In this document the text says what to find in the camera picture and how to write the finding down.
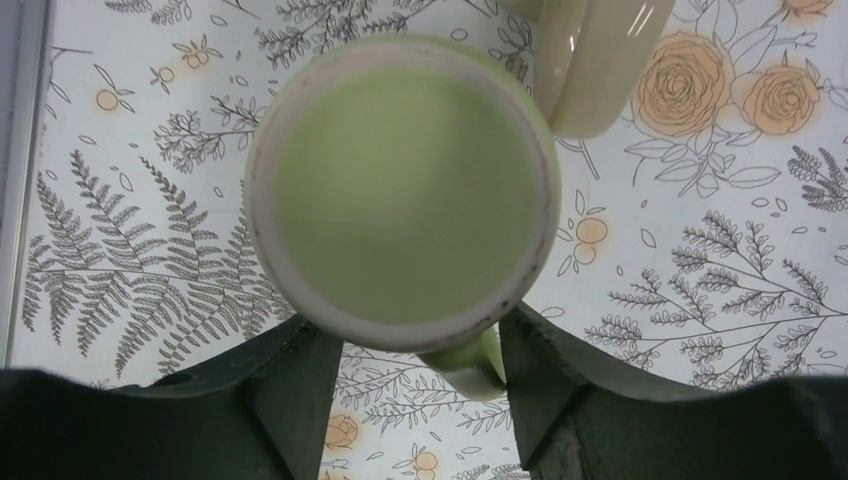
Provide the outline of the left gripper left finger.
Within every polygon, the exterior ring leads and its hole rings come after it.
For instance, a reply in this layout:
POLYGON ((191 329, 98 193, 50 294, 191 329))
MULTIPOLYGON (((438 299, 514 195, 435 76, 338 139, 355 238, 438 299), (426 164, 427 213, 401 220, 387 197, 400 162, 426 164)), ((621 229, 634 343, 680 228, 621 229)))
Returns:
POLYGON ((292 319, 148 386, 1 373, 5 479, 315 479, 342 343, 292 319))

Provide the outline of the light green mug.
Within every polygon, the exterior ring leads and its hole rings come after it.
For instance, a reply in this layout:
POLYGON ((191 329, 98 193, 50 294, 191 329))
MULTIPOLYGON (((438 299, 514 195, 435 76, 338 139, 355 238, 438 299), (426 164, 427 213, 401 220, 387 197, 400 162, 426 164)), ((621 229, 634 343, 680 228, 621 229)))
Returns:
POLYGON ((544 267, 560 197, 553 138, 522 85, 421 34, 356 40, 293 74, 243 190, 256 256, 299 313, 412 353, 475 401, 505 391, 495 325, 544 267))

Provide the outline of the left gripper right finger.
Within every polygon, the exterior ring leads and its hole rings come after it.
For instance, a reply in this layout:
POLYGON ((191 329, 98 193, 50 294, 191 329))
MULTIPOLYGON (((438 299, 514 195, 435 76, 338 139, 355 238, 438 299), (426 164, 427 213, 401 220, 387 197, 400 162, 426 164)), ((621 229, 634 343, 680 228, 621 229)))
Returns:
POLYGON ((633 367, 526 305, 500 324, 520 461, 535 479, 843 479, 847 381, 719 393, 633 367))

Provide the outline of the cream floral tall mug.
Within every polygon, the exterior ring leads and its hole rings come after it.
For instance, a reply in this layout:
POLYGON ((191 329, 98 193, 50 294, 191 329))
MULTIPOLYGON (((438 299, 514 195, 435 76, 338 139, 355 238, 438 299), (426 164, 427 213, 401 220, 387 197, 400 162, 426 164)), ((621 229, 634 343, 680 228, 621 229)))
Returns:
POLYGON ((552 134, 585 140, 616 122, 675 3, 519 0, 499 5, 539 23, 533 98, 552 134))

